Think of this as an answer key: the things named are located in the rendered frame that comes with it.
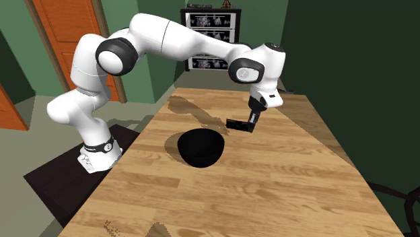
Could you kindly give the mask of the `dark robot stand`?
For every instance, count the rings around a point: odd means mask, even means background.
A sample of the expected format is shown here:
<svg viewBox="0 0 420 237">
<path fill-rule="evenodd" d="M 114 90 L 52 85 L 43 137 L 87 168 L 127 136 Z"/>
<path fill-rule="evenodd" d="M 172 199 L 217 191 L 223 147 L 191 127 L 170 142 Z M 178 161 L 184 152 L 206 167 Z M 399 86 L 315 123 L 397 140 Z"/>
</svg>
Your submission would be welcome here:
<svg viewBox="0 0 420 237">
<path fill-rule="evenodd" d="M 87 201 L 108 171 L 88 173 L 77 161 L 79 144 L 24 175 L 48 210 L 62 227 Z"/>
</svg>

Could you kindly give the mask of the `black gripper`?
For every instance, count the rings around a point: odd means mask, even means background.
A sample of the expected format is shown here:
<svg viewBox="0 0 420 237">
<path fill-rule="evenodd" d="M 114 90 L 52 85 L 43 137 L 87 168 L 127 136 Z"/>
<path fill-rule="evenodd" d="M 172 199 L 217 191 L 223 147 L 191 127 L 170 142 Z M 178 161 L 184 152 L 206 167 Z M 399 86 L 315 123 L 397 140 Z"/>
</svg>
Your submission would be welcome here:
<svg viewBox="0 0 420 237">
<path fill-rule="evenodd" d="M 251 109 L 248 118 L 248 132 L 252 133 L 260 117 L 260 113 L 265 111 L 267 107 L 252 96 L 249 97 L 248 106 Z"/>
</svg>

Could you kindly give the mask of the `orange panelled door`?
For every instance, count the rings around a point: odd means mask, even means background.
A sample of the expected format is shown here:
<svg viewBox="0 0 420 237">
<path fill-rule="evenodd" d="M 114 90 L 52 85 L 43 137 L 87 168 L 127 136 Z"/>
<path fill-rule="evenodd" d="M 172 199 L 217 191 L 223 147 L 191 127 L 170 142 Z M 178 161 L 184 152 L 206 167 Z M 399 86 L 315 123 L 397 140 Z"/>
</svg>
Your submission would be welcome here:
<svg viewBox="0 0 420 237">
<path fill-rule="evenodd" d="M 24 0 L 64 92 L 75 88 L 70 72 L 79 39 L 109 36 L 101 0 Z"/>
</svg>

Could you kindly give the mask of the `black chair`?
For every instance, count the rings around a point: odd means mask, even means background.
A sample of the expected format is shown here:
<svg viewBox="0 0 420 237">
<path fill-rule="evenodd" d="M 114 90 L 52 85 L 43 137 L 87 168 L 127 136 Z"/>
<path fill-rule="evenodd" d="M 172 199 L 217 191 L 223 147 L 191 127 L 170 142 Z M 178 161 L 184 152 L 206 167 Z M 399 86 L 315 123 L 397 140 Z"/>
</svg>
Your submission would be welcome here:
<svg viewBox="0 0 420 237">
<path fill-rule="evenodd" d="M 407 225 L 410 228 L 410 232 L 405 232 L 403 235 L 404 237 L 420 237 L 420 222 L 417 222 L 415 220 L 415 212 L 413 209 L 415 203 L 420 204 L 420 187 L 417 187 L 408 194 L 404 194 L 400 191 L 394 190 L 381 184 L 376 184 L 372 182 L 367 182 L 367 184 L 373 191 L 378 191 L 387 195 L 391 195 L 393 197 L 404 199 L 405 217 Z"/>
</svg>

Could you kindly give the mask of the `black bowl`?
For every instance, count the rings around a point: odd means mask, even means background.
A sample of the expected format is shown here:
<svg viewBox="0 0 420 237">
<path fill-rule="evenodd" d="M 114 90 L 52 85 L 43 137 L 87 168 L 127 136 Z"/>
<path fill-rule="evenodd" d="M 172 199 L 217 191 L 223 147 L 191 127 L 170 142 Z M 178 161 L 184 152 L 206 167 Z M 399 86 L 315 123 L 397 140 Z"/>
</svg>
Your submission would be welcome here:
<svg viewBox="0 0 420 237">
<path fill-rule="evenodd" d="M 225 147 L 223 136 L 213 129 L 192 129 L 183 133 L 177 148 L 181 158 L 195 168 L 207 168 L 221 157 Z"/>
</svg>

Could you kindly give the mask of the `black chest with white drawers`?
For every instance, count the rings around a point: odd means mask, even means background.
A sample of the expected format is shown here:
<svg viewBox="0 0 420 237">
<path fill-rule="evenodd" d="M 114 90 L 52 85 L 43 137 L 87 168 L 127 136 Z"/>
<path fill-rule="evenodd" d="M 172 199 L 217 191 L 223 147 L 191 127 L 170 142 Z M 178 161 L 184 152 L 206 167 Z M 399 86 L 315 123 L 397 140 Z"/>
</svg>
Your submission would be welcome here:
<svg viewBox="0 0 420 237">
<path fill-rule="evenodd" d="M 180 10 L 182 25 L 206 36 L 228 43 L 238 43 L 241 9 L 184 8 Z M 184 62 L 185 71 L 227 70 L 228 64 L 206 54 L 195 55 Z"/>
</svg>

